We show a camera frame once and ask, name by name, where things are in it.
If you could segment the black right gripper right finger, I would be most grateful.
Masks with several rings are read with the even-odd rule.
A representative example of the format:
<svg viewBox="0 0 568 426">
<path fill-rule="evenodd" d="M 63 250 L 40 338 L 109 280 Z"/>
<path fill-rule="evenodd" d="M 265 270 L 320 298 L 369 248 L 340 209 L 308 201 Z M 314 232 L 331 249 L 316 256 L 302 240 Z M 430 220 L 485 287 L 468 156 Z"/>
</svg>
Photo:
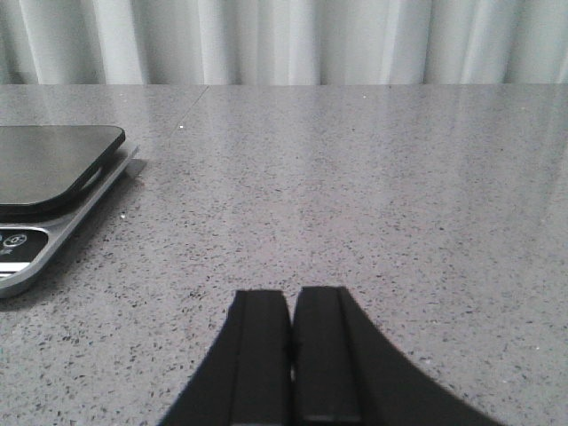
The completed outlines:
<svg viewBox="0 0 568 426">
<path fill-rule="evenodd" d="M 346 288 L 303 288 L 293 337 L 295 425 L 495 423 L 413 365 Z"/>
</svg>

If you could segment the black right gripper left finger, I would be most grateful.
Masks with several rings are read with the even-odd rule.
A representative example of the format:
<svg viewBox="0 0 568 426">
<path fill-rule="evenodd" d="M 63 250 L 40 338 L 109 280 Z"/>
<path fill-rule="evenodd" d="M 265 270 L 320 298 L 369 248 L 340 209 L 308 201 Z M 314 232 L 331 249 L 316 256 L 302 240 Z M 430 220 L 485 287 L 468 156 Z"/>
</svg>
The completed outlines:
<svg viewBox="0 0 568 426">
<path fill-rule="evenodd" d="M 206 358 L 162 425 L 289 425 L 291 329 L 277 290 L 239 290 Z"/>
</svg>

